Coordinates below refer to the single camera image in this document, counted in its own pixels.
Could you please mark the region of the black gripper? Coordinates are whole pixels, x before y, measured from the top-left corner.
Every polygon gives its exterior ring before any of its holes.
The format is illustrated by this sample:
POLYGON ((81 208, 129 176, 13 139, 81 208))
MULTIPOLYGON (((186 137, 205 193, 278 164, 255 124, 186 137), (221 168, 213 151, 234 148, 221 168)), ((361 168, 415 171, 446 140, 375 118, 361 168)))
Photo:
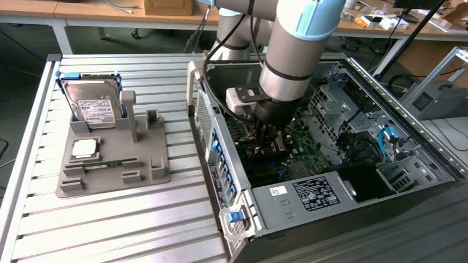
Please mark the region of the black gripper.
POLYGON ((299 108, 299 100, 279 101, 275 99, 259 101, 255 116, 269 125, 285 129, 294 119, 299 108))

